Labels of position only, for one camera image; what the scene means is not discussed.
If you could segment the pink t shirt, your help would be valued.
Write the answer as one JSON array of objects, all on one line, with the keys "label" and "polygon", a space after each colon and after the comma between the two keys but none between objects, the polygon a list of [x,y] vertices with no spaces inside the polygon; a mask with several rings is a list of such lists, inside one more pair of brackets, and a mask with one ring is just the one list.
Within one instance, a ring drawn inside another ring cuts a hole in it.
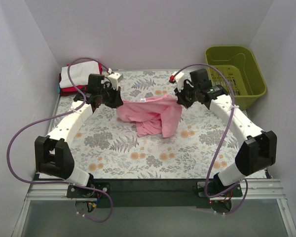
[{"label": "pink t shirt", "polygon": [[177,99],[166,94],[143,101],[124,101],[116,113],[123,122],[136,124],[138,137],[161,134],[163,138],[169,138],[176,134],[182,110]]}]

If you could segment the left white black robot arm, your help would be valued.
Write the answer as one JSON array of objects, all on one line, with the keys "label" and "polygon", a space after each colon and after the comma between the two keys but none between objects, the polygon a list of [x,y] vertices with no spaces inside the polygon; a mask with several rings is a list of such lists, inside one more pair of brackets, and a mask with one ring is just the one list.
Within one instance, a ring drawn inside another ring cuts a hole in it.
[{"label": "left white black robot arm", "polygon": [[90,174],[80,169],[73,158],[70,145],[82,125],[101,105],[116,109],[122,106],[119,81],[120,73],[108,76],[90,74],[88,84],[81,88],[71,104],[69,114],[45,137],[35,140],[36,170],[78,185],[83,197],[91,197],[95,185],[90,182]]}]

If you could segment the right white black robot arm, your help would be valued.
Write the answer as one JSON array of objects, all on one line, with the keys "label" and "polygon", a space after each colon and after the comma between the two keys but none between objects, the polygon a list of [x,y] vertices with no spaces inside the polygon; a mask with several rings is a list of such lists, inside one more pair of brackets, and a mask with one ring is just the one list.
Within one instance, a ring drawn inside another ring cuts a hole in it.
[{"label": "right white black robot arm", "polygon": [[277,136],[255,125],[235,104],[234,96],[221,85],[212,85],[205,69],[190,73],[174,72],[169,79],[176,84],[178,104],[189,108],[199,102],[217,115],[237,139],[240,149],[234,163],[206,178],[202,192],[209,198],[227,195],[236,184],[276,162]]}]

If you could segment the dark red folded t shirt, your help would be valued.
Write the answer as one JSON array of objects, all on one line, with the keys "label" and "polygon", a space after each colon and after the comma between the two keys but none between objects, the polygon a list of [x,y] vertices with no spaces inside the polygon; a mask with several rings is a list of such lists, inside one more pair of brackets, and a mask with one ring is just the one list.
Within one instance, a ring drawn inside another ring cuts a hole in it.
[{"label": "dark red folded t shirt", "polygon": [[80,94],[80,92],[77,91],[77,90],[65,91],[65,90],[60,89],[60,91],[59,91],[59,94],[60,94],[60,96],[62,96],[62,97],[64,97],[64,96],[74,95],[74,94],[77,94],[77,93]]}]

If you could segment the green plastic basket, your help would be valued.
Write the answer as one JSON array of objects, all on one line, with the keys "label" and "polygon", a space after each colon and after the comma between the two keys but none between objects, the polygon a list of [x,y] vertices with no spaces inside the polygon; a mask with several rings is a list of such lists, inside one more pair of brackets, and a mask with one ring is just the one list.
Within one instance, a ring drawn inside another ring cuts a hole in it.
[{"label": "green plastic basket", "polygon": [[267,86],[248,48],[237,45],[212,46],[205,51],[207,64],[217,68],[231,85],[235,103],[241,110],[249,109],[262,97]]}]

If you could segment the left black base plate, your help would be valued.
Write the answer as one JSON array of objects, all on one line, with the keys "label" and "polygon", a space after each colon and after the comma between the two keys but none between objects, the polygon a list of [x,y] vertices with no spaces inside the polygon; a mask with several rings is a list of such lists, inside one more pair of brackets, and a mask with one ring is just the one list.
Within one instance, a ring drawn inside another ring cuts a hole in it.
[{"label": "left black base plate", "polygon": [[89,187],[90,189],[79,188],[74,185],[69,185],[66,197],[67,198],[97,198],[100,195],[99,192],[94,191],[93,189],[98,189],[106,193],[110,193],[111,184],[109,182],[92,182]]}]

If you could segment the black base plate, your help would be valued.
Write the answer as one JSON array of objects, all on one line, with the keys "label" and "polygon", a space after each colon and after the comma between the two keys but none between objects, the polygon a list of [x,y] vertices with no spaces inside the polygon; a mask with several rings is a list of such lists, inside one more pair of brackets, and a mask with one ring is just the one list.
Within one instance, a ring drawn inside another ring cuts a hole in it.
[{"label": "black base plate", "polygon": [[244,194],[242,191],[240,184],[237,184],[232,189],[226,191],[226,187],[224,188],[215,188],[213,185],[208,184],[207,192],[205,194],[205,181],[199,181],[196,183],[194,190],[196,191],[197,195],[201,198],[207,198],[208,196],[214,196],[216,198],[224,199],[224,198],[241,198]]},{"label": "black base plate", "polygon": [[79,188],[74,185],[69,185],[66,197],[67,198],[97,198],[100,195],[99,192],[94,191],[93,189],[98,189],[106,193],[110,193],[111,184],[109,182],[92,182],[89,187],[90,189]]}]

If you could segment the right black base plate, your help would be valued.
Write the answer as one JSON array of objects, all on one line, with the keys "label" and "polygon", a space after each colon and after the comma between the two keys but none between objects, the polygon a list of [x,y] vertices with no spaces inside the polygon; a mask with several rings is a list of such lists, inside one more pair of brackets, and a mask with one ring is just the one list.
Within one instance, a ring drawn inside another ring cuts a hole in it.
[{"label": "right black base plate", "polygon": [[240,184],[237,184],[232,189],[226,191],[226,187],[224,188],[215,188],[213,185],[208,184],[207,192],[205,194],[205,181],[199,181],[196,183],[194,190],[196,191],[197,195],[201,198],[207,198],[208,196],[214,196],[216,198],[224,199],[224,198],[241,198],[244,194],[242,191]]}]

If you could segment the aluminium frame rail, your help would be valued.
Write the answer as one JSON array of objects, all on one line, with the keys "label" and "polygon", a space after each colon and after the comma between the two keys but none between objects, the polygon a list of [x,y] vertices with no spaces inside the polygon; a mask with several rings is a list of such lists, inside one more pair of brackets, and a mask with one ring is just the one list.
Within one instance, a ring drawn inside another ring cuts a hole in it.
[{"label": "aluminium frame rail", "polygon": [[[26,200],[77,200],[67,197],[66,184],[39,184],[30,186]],[[286,195],[279,179],[249,179],[246,199],[285,199]]]}]

